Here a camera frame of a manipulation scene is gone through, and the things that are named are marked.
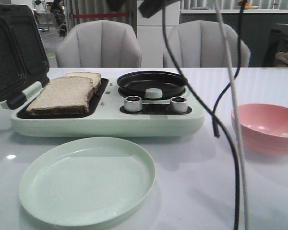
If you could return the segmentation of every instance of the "floor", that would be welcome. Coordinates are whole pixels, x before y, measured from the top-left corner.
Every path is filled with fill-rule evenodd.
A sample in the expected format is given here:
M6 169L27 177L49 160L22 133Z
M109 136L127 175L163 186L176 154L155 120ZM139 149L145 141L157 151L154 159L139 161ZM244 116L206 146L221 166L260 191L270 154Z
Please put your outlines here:
M50 27L49 31L43 31L41 33L42 41L46 51L46 55L49 61L50 68L57 68L56 62L56 48L63 41L62 37L59 37L58 30L54 27Z

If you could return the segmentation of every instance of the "open lid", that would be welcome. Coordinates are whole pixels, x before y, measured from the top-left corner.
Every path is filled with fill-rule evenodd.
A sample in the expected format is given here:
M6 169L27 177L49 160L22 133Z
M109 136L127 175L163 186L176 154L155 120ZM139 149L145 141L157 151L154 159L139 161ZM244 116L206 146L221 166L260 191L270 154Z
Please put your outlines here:
M49 63L31 9L0 4L0 102L10 109L27 99L22 93L34 82L48 82Z

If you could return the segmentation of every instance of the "bread slice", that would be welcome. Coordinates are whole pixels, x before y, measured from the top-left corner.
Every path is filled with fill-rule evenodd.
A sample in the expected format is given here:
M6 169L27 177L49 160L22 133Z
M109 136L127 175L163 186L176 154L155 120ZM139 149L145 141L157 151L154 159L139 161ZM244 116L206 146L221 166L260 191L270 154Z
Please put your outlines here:
M56 78L27 107L30 115L85 114L96 82L90 77L64 76Z
M75 76L79 76L79 77L88 77L91 78L93 80L93 88L94 88L94 92L98 91L98 88L101 84L101 75L100 73L91 73L91 72L72 72L72 73L68 73L66 74L67 77L75 77Z

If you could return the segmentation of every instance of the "sandwich maker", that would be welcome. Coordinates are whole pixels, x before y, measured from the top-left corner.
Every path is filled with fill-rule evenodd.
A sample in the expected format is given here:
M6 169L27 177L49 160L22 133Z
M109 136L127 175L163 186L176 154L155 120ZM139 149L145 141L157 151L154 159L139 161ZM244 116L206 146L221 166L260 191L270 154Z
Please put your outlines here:
M35 137L166 137L197 132L204 109L180 76L139 71L101 79L84 115L33 116L26 107L49 83L49 63L30 8L0 4L0 104L12 126Z

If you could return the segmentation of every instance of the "white cable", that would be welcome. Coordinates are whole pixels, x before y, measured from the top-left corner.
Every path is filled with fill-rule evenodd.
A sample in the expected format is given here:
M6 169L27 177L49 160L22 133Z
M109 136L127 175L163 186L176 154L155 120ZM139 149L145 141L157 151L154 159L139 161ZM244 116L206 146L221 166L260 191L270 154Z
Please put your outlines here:
M225 45L227 60L228 60L228 74L229 74L229 81L230 81L230 88L231 88L231 96L234 108L234 115L235 115L235 127L237 132L237 141L238 141L238 160L241 167L241 178L242 178L242 190L243 190L243 207L244 207L244 225L245 230L249 229L249 218L248 218L248 199L247 199L247 178L245 173L245 165L244 165L244 151L243 151L243 141L242 141L242 133L240 127L240 120L239 120L239 111L238 111L238 100L237 100L237 92L235 87L235 79L232 73L232 61L229 49L229 43L227 40L226 31L224 30L224 23L223 18L220 13L219 1L215 0L216 4L216 17L219 22L220 30L222 33L223 42Z

